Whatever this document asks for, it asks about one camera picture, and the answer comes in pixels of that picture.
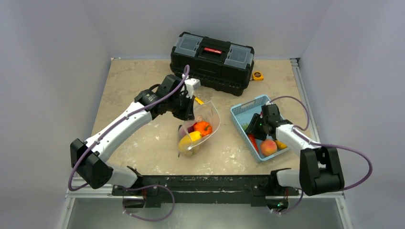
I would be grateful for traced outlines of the clear zip top bag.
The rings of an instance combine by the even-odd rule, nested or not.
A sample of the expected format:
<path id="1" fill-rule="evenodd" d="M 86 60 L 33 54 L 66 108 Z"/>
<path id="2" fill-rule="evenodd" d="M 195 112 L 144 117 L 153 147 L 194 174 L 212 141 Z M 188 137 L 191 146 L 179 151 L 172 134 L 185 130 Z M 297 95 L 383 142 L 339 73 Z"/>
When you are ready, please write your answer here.
<path id="1" fill-rule="evenodd" d="M 219 129 L 221 118 L 212 101 L 197 104 L 194 109 L 194 120 L 179 125 L 177 132 L 178 155 L 190 157 L 200 150 L 201 146 Z"/>

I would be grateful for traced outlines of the peach apple fruit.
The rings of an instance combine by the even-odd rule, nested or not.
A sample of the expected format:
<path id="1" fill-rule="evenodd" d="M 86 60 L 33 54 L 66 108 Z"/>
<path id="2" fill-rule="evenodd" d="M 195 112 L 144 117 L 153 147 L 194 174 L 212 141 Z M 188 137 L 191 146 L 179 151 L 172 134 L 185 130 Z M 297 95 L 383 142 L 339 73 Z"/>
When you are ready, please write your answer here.
<path id="1" fill-rule="evenodd" d="M 264 157 L 271 156 L 277 152 L 277 145 L 275 141 L 267 139 L 261 142 L 260 150 Z"/>

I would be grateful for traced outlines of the yellow mango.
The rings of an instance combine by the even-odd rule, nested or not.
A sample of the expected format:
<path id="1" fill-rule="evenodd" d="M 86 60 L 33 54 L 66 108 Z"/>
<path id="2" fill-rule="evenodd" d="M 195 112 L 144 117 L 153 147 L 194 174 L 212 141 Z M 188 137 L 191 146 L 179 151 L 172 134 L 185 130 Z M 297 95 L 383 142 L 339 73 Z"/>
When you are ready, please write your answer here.
<path id="1" fill-rule="evenodd" d="M 189 147 L 193 145 L 193 143 L 199 141 L 202 138 L 202 134 L 199 131 L 190 132 L 188 135 L 185 135 L 178 144 L 179 152 L 185 153 L 189 150 Z"/>

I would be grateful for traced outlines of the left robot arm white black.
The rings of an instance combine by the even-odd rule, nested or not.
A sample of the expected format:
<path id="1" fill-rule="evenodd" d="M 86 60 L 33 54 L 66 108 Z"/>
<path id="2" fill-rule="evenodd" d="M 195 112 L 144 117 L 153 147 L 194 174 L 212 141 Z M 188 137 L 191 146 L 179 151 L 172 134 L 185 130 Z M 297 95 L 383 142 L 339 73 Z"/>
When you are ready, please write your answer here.
<path id="1" fill-rule="evenodd" d="M 113 166 L 107 161 L 131 135 L 159 115 L 170 112 L 179 120 L 193 120 L 193 92 L 200 85 L 197 79 L 169 74 L 161 84 L 141 91 L 103 130 L 85 141 L 75 139 L 70 144 L 72 172 L 93 189 L 111 184 L 124 187 L 130 195 L 140 193 L 141 175 L 136 169 Z"/>

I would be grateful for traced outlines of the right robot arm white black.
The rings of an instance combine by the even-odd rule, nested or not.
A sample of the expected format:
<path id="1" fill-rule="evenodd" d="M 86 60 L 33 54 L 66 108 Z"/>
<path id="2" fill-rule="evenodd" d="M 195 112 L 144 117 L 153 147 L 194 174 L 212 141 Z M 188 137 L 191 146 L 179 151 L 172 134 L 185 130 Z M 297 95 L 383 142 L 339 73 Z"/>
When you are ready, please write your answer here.
<path id="1" fill-rule="evenodd" d="M 287 187 L 302 190 L 313 196 L 344 188 L 344 176 L 338 150 L 321 146 L 297 130 L 291 121 L 284 119 L 276 104 L 266 104 L 262 112 L 254 114 L 245 133 L 264 141 L 268 136 L 284 143 L 299 156 L 299 169 L 274 170 L 270 173 L 268 188 L 280 194 Z"/>

